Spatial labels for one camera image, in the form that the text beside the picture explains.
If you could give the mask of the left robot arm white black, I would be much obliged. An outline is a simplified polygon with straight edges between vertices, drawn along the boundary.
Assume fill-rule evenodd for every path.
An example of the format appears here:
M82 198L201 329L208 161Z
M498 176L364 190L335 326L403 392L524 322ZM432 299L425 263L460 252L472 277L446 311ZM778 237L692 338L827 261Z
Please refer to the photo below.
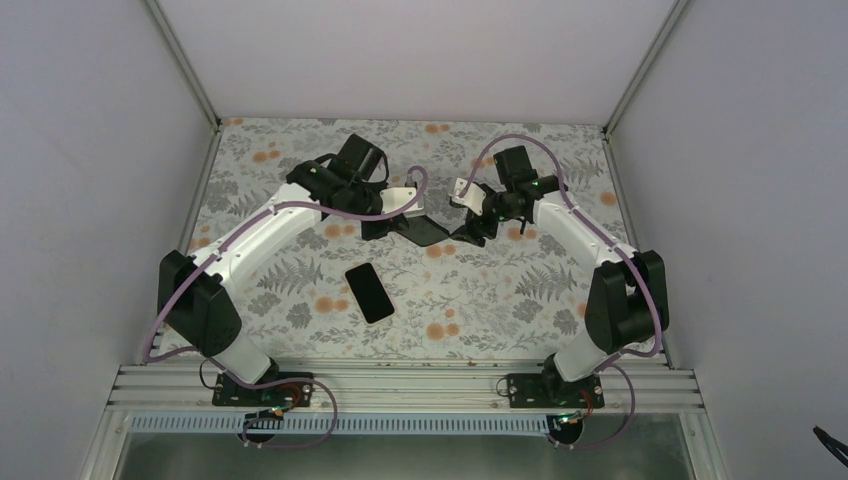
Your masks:
M289 241L329 216L381 225L415 210L428 183L419 166L402 187L370 177L387 155L352 134L341 150L296 165L275 193L223 237L193 254L172 251L160 262L153 330L168 325L238 384L255 405L278 391L271 357L247 334L232 296L239 284Z

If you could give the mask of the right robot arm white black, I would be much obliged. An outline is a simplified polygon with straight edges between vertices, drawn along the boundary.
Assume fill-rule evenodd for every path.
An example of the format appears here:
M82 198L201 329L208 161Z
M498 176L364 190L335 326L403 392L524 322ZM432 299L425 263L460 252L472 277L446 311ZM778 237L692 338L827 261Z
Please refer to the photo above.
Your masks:
M551 235L590 276L585 330L550 355L538 374L520 379L511 404L518 408L565 407L598 388L599 372L635 345L662 345L670 319L665 264L655 251L639 251L616 239L569 193L560 173L541 176L523 146L494 156L501 190L472 177L456 179L450 203L467 211L452 237L482 246L500 224L516 220Z

